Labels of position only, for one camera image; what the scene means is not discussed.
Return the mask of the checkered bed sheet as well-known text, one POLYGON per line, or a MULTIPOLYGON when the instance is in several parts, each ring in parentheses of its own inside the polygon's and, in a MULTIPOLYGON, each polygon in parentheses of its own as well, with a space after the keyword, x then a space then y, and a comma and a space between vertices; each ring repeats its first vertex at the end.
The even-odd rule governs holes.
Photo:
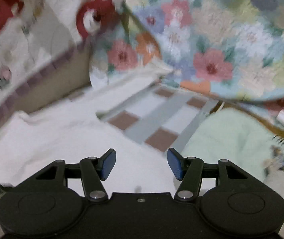
POLYGON ((118 82, 93 90, 75 102, 68 135, 85 147, 117 155, 182 151, 219 102, 157 83, 118 82))

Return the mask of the white long-sleeve garment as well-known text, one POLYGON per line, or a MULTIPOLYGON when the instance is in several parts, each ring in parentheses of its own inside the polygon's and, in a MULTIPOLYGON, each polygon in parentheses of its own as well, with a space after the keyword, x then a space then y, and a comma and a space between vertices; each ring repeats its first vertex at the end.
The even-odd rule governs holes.
POLYGON ((155 75, 140 74, 34 114, 14 113, 0 128, 0 183, 17 185, 55 160, 78 163, 113 148, 117 160, 103 184, 107 193, 175 192, 161 153, 98 119, 154 81, 155 75))

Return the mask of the light green cloth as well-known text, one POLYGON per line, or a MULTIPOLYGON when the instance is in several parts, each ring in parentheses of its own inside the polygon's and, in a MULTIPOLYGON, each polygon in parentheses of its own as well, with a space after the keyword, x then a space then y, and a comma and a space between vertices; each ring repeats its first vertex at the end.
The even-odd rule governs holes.
POLYGON ((284 138, 252 116, 232 108, 204 120, 181 154, 208 164, 227 159, 260 181, 272 167, 284 171, 284 138))

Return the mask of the colourful floral blanket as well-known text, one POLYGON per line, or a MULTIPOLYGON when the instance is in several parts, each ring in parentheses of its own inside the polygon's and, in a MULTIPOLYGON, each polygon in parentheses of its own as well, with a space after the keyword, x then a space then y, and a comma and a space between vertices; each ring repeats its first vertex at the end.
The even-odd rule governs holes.
POLYGON ((122 22, 96 43, 108 84, 154 59, 166 85, 236 101, 284 127, 284 0, 117 0, 122 22))

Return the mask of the white quilt red bears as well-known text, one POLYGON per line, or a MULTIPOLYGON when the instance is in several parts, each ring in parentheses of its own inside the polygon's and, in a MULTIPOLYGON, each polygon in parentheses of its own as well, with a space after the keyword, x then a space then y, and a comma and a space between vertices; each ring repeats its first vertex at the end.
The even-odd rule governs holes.
POLYGON ((123 0, 0 0, 0 124, 123 0))

